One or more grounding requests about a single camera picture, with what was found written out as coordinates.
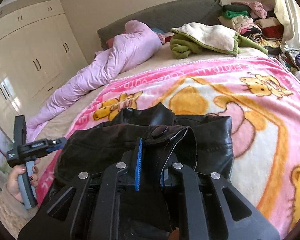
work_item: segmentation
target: red folded cloth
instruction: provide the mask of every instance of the red folded cloth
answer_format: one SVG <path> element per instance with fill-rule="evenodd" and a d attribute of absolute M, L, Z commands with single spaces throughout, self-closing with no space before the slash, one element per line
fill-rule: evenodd
<path fill-rule="evenodd" d="M 283 25 L 264 28 L 262 29 L 262 34 L 267 38 L 281 38 L 283 35 Z"/>

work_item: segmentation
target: black button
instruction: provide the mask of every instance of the black button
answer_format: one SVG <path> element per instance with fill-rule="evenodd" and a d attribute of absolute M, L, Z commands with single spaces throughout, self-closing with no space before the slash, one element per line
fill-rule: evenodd
<path fill-rule="evenodd" d="M 168 130 L 168 127 L 166 125 L 160 125 L 152 131 L 151 136 L 153 138 L 158 138 L 158 137 L 162 136 L 167 130 Z"/>

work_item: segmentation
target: wardrobe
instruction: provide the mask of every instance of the wardrobe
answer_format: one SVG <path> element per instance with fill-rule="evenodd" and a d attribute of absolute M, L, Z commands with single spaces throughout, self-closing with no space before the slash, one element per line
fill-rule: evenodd
<path fill-rule="evenodd" d="M 16 115 L 34 116 L 87 61 L 59 0 L 0 18 L 0 127 L 13 139 Z"/>

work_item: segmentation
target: sleeve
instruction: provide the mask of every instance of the sleeve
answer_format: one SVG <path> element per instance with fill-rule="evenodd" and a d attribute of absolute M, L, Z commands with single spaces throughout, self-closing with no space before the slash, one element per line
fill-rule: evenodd
<path fill-rule="evenodd" d="M 2 192 L 0 192 L 0 221 L 15 239 L 18 238 L 20 230 L 36 214 L 37 210 L 37 207 L 26 210 L 8 192 L 7 186 L 4 184 Z"/>

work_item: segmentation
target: headboard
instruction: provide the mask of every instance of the headboard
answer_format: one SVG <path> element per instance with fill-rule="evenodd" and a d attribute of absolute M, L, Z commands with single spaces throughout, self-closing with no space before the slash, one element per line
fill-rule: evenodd
<path fill-rule="evenodd" d="M 130 14 L 98 30 L 103 49 L 108 49 L 106 41 L 125 31 L 125 24 L 138 20 L 150 28 L 169 32 L 174 27 L 185 23 L 198 22 L 205 25 L 220 24 L 221 0 L 177 0 L 152 6 Z"/>

